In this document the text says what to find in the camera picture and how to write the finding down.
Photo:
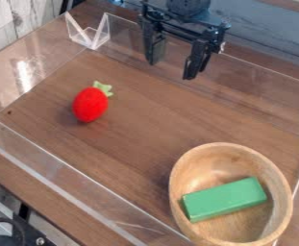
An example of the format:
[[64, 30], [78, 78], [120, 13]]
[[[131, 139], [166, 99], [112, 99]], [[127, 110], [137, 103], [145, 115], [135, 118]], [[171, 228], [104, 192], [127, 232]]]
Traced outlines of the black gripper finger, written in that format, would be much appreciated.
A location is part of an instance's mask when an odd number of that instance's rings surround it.
[[166, 54], [166, 35], [161, 30], [161, 24], [143, 20], [145, 54], [150, 65], [159, 63]]
[[191, 52], [185, 61], [183, 79], [193, 80], [198, 73], [206, 68], [213, 54], [211, 45], [207, 40], [197, 39], [191, 45]]

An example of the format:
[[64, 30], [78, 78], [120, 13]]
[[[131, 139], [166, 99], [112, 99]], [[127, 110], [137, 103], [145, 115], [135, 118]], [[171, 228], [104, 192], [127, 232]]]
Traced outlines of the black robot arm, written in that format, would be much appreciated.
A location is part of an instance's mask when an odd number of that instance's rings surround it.
[[193, 80], [209, 64], [213, 53], [223, 51], [229, 21], [210, 13], [211, 0], [142, 1], [139, 25], [143, 31], [145, 55], [150, 65], [166, 55], [167, 36], [191, 44], [185, 60], [183, 79]]

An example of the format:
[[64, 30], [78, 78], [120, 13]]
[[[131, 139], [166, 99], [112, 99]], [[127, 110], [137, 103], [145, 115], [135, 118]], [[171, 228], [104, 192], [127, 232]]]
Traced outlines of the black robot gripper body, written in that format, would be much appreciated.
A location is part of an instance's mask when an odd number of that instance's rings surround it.
[[187, 42], [207, 40], [213, 52], [222, 52], [225, 34], [231, 24], [210, 12], [211, 0], [142, 0], [141, 3], [141, 27], [147, 19], [161, 24], [165, 35], [170, 34]]

